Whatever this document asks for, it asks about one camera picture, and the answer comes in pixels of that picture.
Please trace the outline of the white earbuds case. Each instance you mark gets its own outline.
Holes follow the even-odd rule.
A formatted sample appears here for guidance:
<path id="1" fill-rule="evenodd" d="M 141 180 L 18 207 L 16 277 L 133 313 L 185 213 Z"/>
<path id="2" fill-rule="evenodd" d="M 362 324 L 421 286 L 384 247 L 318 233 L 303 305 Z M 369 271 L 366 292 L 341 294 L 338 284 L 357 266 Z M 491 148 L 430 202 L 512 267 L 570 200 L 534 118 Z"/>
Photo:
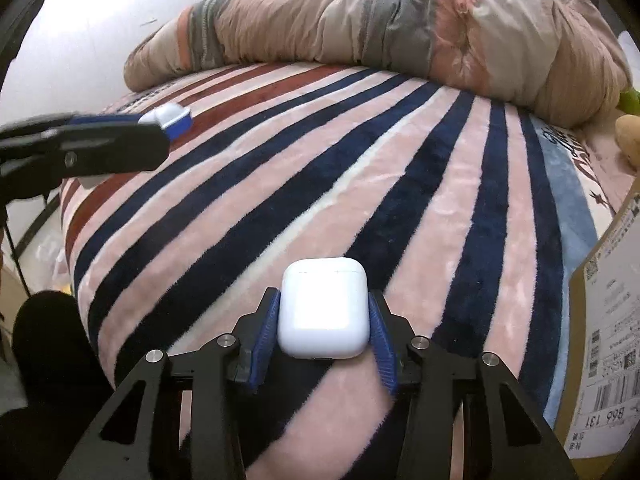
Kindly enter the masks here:
<path id="1" fill-rule="evenodd" d="M 367 273 L 352 258 L 297 260 L 284 271 L 278 344 L 294 359 L 348 360 L 369 343 Z"/>

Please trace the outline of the brown cardboard box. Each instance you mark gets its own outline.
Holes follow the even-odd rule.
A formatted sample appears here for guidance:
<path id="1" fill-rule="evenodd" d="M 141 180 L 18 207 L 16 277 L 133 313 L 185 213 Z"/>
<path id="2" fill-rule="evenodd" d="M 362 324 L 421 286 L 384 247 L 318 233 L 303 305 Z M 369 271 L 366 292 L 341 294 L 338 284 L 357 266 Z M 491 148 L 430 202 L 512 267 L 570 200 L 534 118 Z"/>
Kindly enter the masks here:
<path id="1" fill-rule="evenodd" d="M 639 193 L 570 279 L 570 351 L 555 432 L 577 475 L 599 479 L 639 423 Z"/>

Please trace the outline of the striped fleece blanket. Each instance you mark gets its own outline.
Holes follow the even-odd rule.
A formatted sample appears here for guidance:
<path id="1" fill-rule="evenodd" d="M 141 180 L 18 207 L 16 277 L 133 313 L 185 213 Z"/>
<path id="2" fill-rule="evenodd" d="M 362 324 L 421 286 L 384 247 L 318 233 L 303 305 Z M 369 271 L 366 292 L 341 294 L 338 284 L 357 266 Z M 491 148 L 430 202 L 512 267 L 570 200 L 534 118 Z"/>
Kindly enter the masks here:
<path id="1" fill-rule="evenodd" d="M 73 289 L 110 382 L 232 330 L 291 263 L 347 257 L 415 332 L 497 353 L 555 420 L 568 281 L 612 220 L 576 134 L 361 67 L 218 68 L 114 111 L 164 103 L 193 125 L 160 168 L 63 186 Z"/>

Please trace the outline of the tan plush toy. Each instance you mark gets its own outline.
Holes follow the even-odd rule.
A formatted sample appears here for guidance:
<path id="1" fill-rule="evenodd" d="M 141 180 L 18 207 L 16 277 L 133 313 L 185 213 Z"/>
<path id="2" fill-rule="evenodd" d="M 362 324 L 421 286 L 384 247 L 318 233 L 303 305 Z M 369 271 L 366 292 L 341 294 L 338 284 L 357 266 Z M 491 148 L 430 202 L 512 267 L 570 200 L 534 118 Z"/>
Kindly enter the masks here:
<path id="1" fill-rule="evenodd" d="M 623 115 L 615 122 L 615 140 L 631 167 L 640 168 L 640 117 Z"/>

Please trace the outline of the green plush pillow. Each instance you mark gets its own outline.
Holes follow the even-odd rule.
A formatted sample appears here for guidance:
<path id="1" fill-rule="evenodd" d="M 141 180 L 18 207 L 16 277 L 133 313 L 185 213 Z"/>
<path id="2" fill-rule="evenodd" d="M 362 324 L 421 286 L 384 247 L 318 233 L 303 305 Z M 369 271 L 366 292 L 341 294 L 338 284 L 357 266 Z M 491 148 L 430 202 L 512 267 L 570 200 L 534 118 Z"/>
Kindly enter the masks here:
<path id="1" fill-rule="evenodd" d="M 635 89 L 623 91 L 620 94 L 617 108 L 628 115 L 640 115 L 640 93 Z"/>

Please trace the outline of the rolled striped duvet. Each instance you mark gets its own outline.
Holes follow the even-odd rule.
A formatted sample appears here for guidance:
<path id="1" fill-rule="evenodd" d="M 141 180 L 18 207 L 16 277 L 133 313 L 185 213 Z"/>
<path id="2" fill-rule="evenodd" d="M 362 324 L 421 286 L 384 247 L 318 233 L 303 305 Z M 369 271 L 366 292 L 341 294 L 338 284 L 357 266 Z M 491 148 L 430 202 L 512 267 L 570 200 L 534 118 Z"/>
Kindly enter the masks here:
<path id="1" fill-rule="evenodd" d="M 228 64 L 363 65 L 526 107 L 573 128 L 632 86 L 623 49 L 590 0 L 201 0 L 124 66 L 139 92 Z"/>

